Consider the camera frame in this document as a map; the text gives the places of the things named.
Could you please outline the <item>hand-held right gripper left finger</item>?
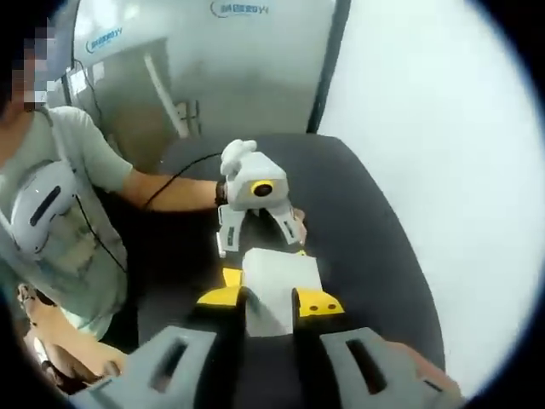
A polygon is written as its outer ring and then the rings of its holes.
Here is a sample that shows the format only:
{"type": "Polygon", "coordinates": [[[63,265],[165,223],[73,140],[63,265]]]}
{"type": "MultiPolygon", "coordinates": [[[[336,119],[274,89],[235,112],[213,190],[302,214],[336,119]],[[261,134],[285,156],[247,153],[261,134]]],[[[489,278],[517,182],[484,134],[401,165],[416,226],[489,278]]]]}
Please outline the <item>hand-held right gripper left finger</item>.
{"type": "Polygon", "coordinates": [[[245,338],[244,286],[205,293],[182,325],[130,354],[123,372],[71,396],[74,408],[230,408],[245,338]]]}

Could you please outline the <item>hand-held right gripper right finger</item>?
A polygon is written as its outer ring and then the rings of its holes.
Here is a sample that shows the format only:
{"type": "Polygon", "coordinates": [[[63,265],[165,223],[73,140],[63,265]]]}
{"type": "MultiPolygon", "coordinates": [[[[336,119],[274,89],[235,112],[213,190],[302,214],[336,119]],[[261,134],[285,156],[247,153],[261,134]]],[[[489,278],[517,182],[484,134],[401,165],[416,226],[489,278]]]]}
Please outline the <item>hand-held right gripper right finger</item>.
{"type": "Polygon", "coordinates": [[[415,361],[369,327],[354,328],[322,290],[295,288],[292,322],[303,397],[311,408],[461,408],[451,379],[422,377],[415,361]]]}

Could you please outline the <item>person's right hand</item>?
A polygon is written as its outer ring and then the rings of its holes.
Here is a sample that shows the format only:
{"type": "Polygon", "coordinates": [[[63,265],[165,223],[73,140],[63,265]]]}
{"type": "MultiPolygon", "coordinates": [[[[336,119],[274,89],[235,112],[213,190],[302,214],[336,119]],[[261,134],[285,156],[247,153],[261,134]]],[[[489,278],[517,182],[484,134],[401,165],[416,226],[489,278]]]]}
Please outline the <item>person's right hand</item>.
{"type": "Polygon", "coordinates": [[[396,343],[396,347],[407,353],[415,361],[417,372],[422,377],[437,381],[438,383],[446,383],[447,381],[450,381],[449,377],[443,371],[441,371],[431,361],[424,358],[413,348],[402,343],[396,343]]]}

